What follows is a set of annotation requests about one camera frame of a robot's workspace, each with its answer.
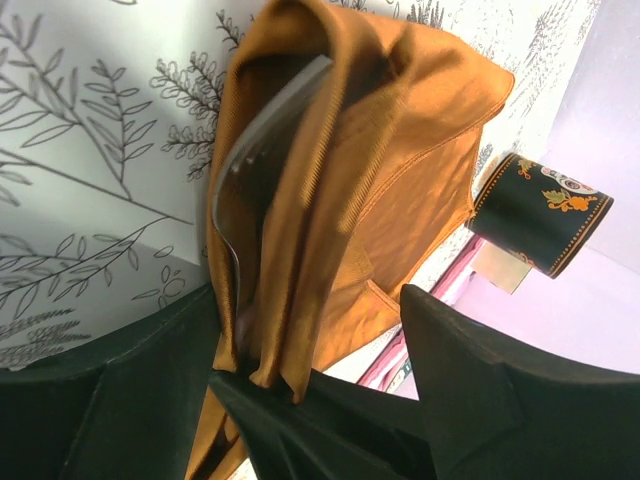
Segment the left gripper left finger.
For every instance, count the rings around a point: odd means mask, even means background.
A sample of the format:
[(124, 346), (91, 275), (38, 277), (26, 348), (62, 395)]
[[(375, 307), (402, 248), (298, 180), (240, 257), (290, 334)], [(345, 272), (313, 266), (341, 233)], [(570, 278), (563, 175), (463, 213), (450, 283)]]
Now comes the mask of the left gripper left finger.
[(1, 372), (4, 479), (182, 479), (219, 333), (211, 287)]

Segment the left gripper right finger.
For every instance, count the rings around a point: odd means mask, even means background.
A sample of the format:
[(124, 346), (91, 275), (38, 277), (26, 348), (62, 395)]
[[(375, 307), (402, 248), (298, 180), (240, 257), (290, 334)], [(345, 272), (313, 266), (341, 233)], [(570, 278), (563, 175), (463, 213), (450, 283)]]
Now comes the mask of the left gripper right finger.
[(261, 479), (635, 479), (639, 378), (525, 344), (453, 309), (417, 400), (313, 372), (291, 403), (211, 375)]

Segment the orange brown cloth napkin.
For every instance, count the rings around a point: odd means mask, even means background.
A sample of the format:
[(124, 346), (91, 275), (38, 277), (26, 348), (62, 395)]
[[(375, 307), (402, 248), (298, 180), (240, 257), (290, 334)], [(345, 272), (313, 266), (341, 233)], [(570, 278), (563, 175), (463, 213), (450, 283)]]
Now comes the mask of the orange brown cloth napkin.
[[(471, 218), (484, 125), (515, 79), (460, 38), (320, 1), (272, 1), (226, 74), (208, 206), (223, 159), (303, 58), (330, 75), (308, 108), (265, 218), (257, 290), (240, 351), (230, 345), (230, 285), (207, 222), (217, 300), (217, 371), (301, 403), (326, 369), (401, 319), (401, 292)], [(240, 431), (207, 389), (187, 475), (227, 479), (250, 461)]]

